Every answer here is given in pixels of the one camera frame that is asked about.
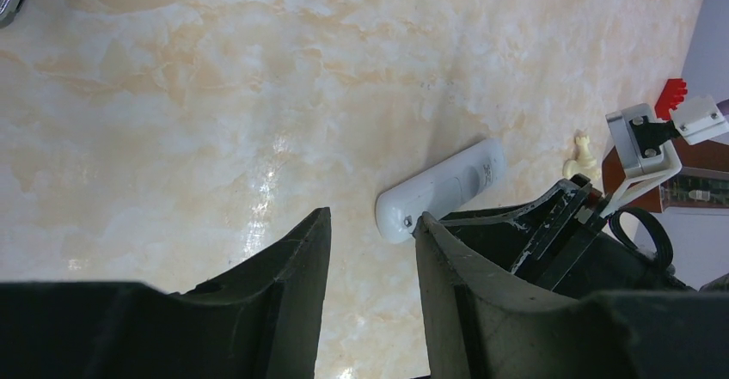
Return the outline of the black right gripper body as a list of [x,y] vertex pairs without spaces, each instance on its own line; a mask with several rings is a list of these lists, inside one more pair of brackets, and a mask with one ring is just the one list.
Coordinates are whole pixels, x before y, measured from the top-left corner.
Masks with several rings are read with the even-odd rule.
[[523,205],[459,211],[441,223],[457,239],[522,280],[563,296],[600,290],[690,289],[675,276],[674,250],[650,212],[609,202],[582,174]]

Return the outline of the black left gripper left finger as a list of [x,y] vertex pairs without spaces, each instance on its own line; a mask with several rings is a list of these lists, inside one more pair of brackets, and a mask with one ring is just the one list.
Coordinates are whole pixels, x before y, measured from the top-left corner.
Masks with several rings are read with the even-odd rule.
[[4,378],[311,378],[331,212],[187,293],[139,282],[1,286]]

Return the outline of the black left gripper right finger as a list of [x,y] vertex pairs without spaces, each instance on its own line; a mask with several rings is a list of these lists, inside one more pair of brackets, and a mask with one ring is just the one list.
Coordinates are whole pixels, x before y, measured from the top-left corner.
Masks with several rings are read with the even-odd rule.
[[433,378],[725,378],[728,295],[613,290],[575,300],[484,258],[429,215],[415,231]]

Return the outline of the white remote control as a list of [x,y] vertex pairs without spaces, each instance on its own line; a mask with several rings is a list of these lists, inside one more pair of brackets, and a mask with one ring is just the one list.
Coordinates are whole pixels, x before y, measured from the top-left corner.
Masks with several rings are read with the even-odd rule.
[[447,216],[505,176],[506,168],[502,143],[489,138],[390,188],[375,205],[381,237],[393,244],[406,241],[423,213]]

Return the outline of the cream chess piece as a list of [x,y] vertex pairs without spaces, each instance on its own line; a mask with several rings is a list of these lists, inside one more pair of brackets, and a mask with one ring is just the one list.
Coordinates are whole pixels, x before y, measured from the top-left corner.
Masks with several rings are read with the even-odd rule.
[[574,143],[576,156],[565,161],[562,168],[563,177],[571,179],[576,174],[582,174],[590,180],[599,180],[602,177],[602,169],[597,158],[590,151],[590,137],[586,134],[578,134]]

